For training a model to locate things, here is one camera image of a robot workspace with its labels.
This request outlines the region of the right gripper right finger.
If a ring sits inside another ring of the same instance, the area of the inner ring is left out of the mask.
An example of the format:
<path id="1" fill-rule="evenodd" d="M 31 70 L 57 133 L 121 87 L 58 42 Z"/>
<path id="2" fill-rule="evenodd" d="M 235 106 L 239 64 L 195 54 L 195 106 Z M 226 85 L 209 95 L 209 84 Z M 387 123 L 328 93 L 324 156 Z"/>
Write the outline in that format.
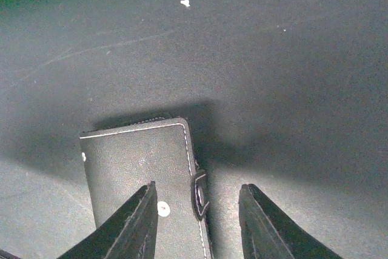
<path id="1" fill-rule="evenodd" d="M 340 258 L 254 184 L 242 185 L 238 203 L 244 258 Z"/>

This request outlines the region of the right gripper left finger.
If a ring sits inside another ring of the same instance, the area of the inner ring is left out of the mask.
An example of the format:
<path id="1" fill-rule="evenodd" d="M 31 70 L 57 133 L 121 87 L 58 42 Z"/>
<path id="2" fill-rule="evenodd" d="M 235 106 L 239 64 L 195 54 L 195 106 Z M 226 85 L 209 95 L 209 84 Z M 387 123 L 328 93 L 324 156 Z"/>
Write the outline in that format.
<path id="1" fill-rule="evenodd" d="M 154 181 L 139 188 L 106 222 L 61 258 L 155 257 L 158 196 Z"/>

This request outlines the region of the black card holder wallet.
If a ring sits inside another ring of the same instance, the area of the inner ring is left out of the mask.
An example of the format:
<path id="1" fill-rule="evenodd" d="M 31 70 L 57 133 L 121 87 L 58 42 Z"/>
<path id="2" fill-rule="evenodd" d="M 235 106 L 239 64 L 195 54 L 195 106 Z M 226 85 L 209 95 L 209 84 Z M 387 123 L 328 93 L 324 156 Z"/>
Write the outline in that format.
<path id="1" fill-rule="evenodd" d="M 211 258 L 207 175 L 195 160 L 184 118 L 155 118 L 79 137 L 95 224 L 141 186 L 157 191 L 156 258 Z"/>

